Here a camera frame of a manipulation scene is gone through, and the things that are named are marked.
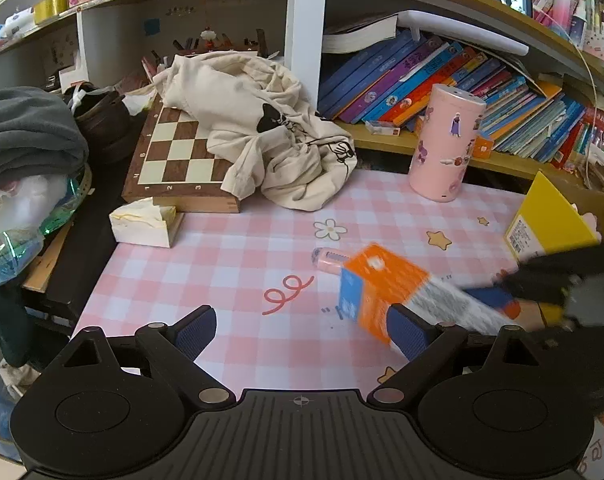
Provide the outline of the orange white carton box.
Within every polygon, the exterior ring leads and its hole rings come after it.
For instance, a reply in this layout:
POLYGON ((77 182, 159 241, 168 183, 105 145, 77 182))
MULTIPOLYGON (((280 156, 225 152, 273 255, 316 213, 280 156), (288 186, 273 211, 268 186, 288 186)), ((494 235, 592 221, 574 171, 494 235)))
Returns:
POLYGON ((367 246, 342 264, 339 308, 345 318, 387 344, 391 341, 387 312, 393 304, 431 325, 453 323, 488 336, 514 323, 507 315, 378 244, 367 246))

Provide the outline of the pink utility knife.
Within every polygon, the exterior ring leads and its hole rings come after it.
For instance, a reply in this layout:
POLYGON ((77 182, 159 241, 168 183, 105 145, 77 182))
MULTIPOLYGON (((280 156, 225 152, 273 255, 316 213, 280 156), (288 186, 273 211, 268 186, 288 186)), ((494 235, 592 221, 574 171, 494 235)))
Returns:
POLYGON ((342 268, 351 256, 347 252, 331 248, 316 247, 311 252, 311 262, 318 271, 340 275, 342 268))

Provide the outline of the yellow cardboard box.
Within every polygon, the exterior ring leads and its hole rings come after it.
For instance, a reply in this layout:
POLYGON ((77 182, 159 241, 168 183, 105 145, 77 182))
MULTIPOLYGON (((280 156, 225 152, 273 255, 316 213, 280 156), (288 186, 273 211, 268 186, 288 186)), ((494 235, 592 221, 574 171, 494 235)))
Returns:
POLYGON ((504 233, 518 261, 604 242, 604 192, 537 172, 504 233))

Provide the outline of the pink sticker cylinder container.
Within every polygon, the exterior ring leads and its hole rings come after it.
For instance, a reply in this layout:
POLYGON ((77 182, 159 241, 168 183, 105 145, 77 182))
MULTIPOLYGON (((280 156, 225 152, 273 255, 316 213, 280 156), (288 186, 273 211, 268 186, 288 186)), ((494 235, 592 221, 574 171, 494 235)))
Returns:
POLYGON ((457 197, 485 110, 472 93, 434 84, 408 172, 413 191, 434 202, 457 197))

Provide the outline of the small orange box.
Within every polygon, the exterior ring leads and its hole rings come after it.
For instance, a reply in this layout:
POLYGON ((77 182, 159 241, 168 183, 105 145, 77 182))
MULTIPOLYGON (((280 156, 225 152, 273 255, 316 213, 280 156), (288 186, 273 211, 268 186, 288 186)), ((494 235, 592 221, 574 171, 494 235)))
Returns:
POLYGON ((474 142, 472 157, 476 159, 488 159, 492 154, 494 140, 490 136, 477 136, 474 142))

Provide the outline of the small white paper box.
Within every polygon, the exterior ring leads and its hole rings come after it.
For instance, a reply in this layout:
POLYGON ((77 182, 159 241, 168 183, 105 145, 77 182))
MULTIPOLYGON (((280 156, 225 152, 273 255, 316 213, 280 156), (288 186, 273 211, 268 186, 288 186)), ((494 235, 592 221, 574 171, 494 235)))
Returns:
POLYGON ((175 206, 159 206, 152 198, 136 200, 109 214, 118 243, 171 248, 183 221, 175 206))

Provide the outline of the pink checkered table mat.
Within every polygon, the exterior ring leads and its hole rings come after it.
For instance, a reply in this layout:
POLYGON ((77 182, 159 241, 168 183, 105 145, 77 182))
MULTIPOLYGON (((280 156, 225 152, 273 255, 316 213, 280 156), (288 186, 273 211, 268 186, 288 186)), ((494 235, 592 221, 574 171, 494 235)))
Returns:
POLYGON ((526 194, 466 184, 436 203, 403 174, 359 169, 316 212, 254 196, 240 214, 188 214, 171 248, 116 247, 78 326, 131 335, 208 304, 217 334, 199 364, 232 391, 369 391, 405 359, 345 318, 339 278, 311 252, 375 243, 451 284, 482 286, 515 264, 504 233, 526 194))

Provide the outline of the small white card box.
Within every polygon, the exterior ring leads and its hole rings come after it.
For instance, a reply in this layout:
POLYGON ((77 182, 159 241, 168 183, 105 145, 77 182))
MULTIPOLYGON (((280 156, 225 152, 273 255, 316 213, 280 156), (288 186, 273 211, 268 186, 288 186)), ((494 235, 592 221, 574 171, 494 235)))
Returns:
POLYGON ((398 136, 401 128, 395 126, 393 122, 379 122, 379 120, 366 120, 367 130, 374 136, 398 136))

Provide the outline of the row of leaning books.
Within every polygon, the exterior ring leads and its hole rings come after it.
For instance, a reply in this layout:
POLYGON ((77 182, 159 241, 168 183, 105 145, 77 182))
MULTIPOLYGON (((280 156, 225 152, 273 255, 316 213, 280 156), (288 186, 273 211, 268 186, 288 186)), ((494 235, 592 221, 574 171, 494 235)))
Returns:
POLYGON ((395 29, 363 48, 349 36, 334 36, 327 55, 318 107, 345 124, 379 120, 417 132, 432 87, 445 84, 486 103, 478 135, 494 140, 493 152, 562 168, 585 154, 594 134, 604 133, 604 113, 584 99, 471 44, 395 29))

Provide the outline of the wooden chessboard box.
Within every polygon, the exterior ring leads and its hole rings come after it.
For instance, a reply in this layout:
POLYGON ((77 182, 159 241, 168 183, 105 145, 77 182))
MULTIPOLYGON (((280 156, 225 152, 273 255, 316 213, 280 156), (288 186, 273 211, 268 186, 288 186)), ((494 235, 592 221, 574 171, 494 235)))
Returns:
POLYGON ((128 169, 123 200, 150 198, 181 212, 239 212, 239 200, 221 189, 230 162, 211 154, 206 142, 195 118, 164 106, 157 96, 128 169))

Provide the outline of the grey folded blanket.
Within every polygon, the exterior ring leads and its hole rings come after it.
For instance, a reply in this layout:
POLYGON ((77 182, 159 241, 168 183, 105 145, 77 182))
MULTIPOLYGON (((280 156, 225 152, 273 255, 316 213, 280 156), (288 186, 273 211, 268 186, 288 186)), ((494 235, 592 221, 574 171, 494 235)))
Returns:
POLYGON ((26 177, 75 174, 87 157, 87 141, 60 96, 0 89, 0 188, 26 177))

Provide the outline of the beige crumpled cloth bag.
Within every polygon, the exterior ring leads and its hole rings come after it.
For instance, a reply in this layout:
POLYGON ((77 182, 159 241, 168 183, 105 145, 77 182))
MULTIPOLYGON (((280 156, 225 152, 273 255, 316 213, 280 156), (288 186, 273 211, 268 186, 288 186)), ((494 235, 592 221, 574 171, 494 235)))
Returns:
POLYGON ((317 211, 356 168, 353 137, 319 117, 301 82, 273 60, 240 51, 175 56, 153 84, 229 162, 221 188, 238 200, 261 192, 280 207, 317 211))

